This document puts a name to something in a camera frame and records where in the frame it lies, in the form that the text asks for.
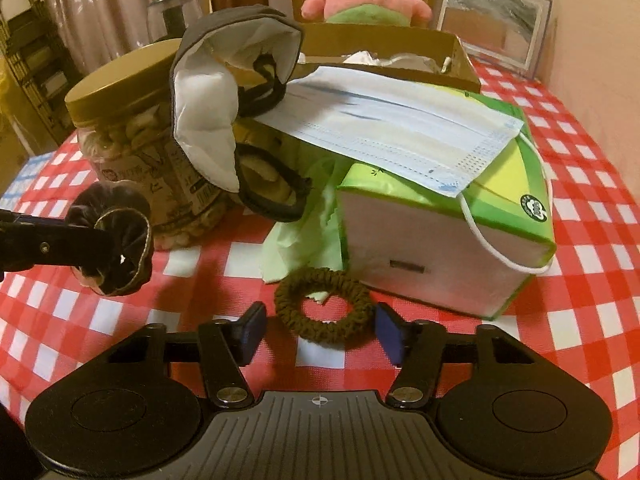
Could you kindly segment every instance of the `plastic jar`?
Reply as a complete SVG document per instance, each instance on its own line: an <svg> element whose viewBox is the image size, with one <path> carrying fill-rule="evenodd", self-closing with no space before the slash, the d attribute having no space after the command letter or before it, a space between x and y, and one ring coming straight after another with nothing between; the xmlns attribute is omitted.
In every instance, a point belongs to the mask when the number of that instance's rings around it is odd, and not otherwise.
<svg viewBox="0 0 640 480"><path fill-rule="evenodd" d="M65 99L98 179L140 184L159 250L192 244L228 209L226 193L196 171L172 135L169 71L179 45L167 40L125 54Z"/></svg>

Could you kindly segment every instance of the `black circular cover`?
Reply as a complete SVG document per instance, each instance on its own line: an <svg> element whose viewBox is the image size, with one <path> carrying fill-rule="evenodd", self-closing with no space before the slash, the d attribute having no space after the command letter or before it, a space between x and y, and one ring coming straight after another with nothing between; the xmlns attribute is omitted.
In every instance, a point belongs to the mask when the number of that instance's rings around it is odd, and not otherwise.
<svg viewBox="0 0 640 480"><path fill-rule="evenodd" d="M60 386L33 401L25 430L40 459L68 476L146 472L184 449L200 425L197 398L169 378L111 370Z"/></svg>
<svg viewBox="0 0 640 480"><path fill-rule="evenodd" d="M444 438L471 462L499 474L557 476L593 465L610 428L599 397L561 381L518 382L469 380L452 388L436 417Z"/></svg>

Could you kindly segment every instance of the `framed picture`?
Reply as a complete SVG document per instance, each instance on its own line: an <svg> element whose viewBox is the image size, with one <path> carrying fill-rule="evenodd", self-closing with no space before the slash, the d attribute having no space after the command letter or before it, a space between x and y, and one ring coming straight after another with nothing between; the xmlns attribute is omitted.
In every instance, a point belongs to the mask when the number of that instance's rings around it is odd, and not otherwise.
<svg viewBox="0 0 640 480"><path fill-rule="evenodd" d="M533 79L551 0L436 0L432 27L457 35L472 56Z"/></svg>

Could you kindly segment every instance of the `stuffed toy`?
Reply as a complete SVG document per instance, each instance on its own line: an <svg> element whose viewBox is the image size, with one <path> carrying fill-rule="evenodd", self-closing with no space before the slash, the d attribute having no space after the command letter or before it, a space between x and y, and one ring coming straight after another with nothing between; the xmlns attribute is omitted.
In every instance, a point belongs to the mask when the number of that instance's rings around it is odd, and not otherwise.
<svg viewBox="0 0 640 480"><path fill-rule="evenodd" d="M302 17L329 23L370 23L377 25L425 25L431 7L422 0L305 0Z"/></svg>

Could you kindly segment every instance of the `metal screw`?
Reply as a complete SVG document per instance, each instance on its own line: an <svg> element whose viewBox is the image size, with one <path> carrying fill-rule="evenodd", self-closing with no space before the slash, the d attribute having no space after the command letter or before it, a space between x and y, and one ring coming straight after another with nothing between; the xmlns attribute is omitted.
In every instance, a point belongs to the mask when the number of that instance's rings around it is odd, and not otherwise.
<svg viewBox="0 0 640 480"><path fill-rule="evenodd" d="M406 386L393 390L391 397L403 404L409 404L411 402L418 402L422 398L422 392L418 388Z"/></svg>
<svg viewBox="0 0 640 480"><path fill-rule="evenodd" d="M249 394L244 388L233 386L231 388L222 388L217 392L216 396L225 404L237 404L245 400Z"/></svg>

